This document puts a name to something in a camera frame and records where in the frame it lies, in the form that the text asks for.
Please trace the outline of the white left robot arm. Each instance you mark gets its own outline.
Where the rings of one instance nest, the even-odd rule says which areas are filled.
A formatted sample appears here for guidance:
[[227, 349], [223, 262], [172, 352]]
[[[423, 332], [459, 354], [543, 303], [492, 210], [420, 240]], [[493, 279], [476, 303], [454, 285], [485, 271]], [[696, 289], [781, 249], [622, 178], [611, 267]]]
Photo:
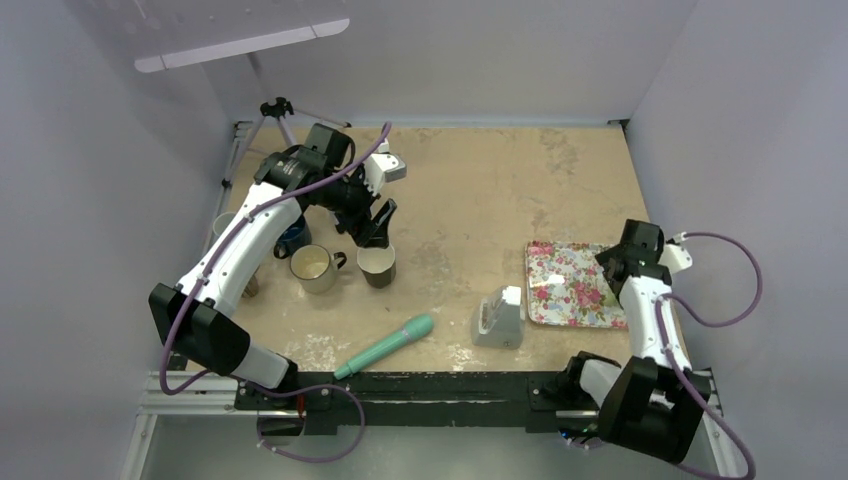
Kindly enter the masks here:
[[352, 140], [316, 124], [306, 143], [263, 160], [234, 219], [201, 260], [175, 284], [158, 283], [149, 294], [162, 372], [177, 353], [206, 372], [259, 385], [272, 408], [295, 402], [297, 364], [253, 340], [232, 316], [262, 260], [312, 206], [331, 212], [356, 246], [390, 246], [397, 204], [388, 199], [378, 211], [372, 206], [386, 184], [405, 176], [403, 161], [386, 148], [391, 129], [384, 123], [374, 143], [346, 162]]

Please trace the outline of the dark blue mug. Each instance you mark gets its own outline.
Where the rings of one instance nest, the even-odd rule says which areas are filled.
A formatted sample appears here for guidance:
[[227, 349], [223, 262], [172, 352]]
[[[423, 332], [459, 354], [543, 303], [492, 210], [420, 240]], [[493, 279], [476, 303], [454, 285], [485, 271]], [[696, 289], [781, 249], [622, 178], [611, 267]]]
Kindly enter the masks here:
[[312, 243], [312, 234], [301, 215], [276, 240], [272, 254], [276, 259], [290, 258], [297, 250]]

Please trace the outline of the grey charging dock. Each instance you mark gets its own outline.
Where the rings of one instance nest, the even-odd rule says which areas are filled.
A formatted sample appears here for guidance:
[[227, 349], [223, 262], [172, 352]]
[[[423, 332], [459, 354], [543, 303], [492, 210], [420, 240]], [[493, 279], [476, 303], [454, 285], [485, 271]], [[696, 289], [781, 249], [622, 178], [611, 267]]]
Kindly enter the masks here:
[[524, 340], [526, 312], [522, 289], [501, 286], [477, 305], [469, 327], [473, 345], [517, 350]]

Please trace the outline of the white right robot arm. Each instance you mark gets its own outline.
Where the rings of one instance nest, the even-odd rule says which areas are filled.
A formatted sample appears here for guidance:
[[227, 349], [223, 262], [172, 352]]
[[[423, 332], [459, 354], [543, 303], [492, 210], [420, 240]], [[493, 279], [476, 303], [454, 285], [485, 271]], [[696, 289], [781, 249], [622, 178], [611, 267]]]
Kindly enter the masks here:
[[584, 440], [679, 464], [688, 454], [712, 389], [693, 372], [667, 300], [683, 253], [657, 225], [629, 219], [617, 244], [596, 254], [604, 280], [625, 313], [631, 357], [625, 365], [587, 352], [573, 357], [561, 381], [576, 407], [593, 401], [596, 420]]

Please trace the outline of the teal handheld massager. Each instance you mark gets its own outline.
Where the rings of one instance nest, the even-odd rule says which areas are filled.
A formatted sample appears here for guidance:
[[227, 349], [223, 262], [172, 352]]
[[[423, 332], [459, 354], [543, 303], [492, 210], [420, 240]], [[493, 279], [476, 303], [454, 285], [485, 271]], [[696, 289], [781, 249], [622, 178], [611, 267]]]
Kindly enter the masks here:
[[397, 350], [427, 336], [434, 327], [430, 314], [411, 317], [398, 330], [351, 357], [333, 372], [335, 380], [356, 374]]

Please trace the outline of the cream mug black handle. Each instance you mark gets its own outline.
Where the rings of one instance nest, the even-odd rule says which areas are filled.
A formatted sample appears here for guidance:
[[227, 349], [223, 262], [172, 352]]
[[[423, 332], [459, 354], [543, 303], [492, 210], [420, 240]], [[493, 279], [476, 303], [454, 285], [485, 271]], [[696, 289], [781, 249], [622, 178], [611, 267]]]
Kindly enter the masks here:
[[291, 256], [290, 271], [305, 292], [323, 294], [335, 285], [339, 270], [346, 263], [344, 252], [330, 252], [323, 246], [309, 244]]

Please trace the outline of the grey mug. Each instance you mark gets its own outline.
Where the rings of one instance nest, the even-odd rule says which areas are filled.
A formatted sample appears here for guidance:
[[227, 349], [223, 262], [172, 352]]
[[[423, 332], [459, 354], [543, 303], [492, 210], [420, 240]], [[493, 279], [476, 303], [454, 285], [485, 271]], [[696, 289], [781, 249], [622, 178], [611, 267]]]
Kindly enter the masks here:
[[214, 244], [220, 238], [233, 219], [236, 217], [236, 212], [225, 212], [218, 215], [212, 224], [211, 243]]

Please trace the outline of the black mounting base rail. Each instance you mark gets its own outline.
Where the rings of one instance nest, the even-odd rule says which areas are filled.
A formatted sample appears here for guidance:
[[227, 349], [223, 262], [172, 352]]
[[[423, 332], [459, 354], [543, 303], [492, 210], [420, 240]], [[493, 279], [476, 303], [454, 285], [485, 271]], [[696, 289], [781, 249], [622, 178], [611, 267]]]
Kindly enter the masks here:
[[279, 398], [254, 386], [236, 390], [234, 407], [291, 419], [305, 435], [342, 426], [521, 428], [527, 433], [587, 431], [599, 412], [577, 389], [558, 389], [560, 371], [363, 372], [335, 380], [303, 372], [301, 393]]

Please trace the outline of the floral tray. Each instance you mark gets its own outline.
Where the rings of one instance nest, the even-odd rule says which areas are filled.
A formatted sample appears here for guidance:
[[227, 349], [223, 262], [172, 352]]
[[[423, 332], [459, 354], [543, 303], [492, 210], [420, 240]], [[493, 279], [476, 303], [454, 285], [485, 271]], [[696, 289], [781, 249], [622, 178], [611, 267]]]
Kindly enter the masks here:
[[596, 255], [603, 243], [533, 240], [525, 247], [526, 308], [538, 325], [625, 330], [626, 315]]

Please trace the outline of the brown small mug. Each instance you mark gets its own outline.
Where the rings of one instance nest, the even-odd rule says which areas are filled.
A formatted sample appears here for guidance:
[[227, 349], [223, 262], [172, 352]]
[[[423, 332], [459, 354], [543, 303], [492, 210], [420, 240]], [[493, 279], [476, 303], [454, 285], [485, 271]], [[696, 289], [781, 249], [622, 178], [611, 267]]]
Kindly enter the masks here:
[[259, 293], [259, 282], [256, 275], [252, 275], [247, 281], [243, 291], [243, 298], [253, 298]]

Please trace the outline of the overhead light panel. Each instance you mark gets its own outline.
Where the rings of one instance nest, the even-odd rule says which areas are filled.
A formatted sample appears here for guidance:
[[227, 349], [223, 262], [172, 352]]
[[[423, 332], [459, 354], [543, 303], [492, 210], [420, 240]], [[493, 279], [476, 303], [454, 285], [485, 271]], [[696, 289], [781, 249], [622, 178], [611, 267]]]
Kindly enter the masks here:
[[256, 53], [344, 32], [344, 1], [104, 0], [66, 5], [141, 73]]

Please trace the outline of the aluminium frame rail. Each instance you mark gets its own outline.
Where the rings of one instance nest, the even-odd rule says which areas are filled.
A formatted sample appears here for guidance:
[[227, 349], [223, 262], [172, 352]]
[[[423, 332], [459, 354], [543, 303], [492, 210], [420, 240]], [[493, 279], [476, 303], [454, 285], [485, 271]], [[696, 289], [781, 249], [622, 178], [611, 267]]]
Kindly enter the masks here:
[[636, 388], [593, 398], [574, 368], [561, 372], [360, 372], [336, 380], [303, 372], [293, 394], [268, 394], [242, 381], [209, 376], [169, 396], [151, 376], [137, 432], [158, 417], [235, 416], [254, 419], [263, 439], [333, 435], [341, 426], [523, 428], [559, 433], [589, 450], [614, 444], [664, 461], [681, 462], [704, 430], [716, 468], [738, 465], [719, 425], [671, 374], [636, 377]]

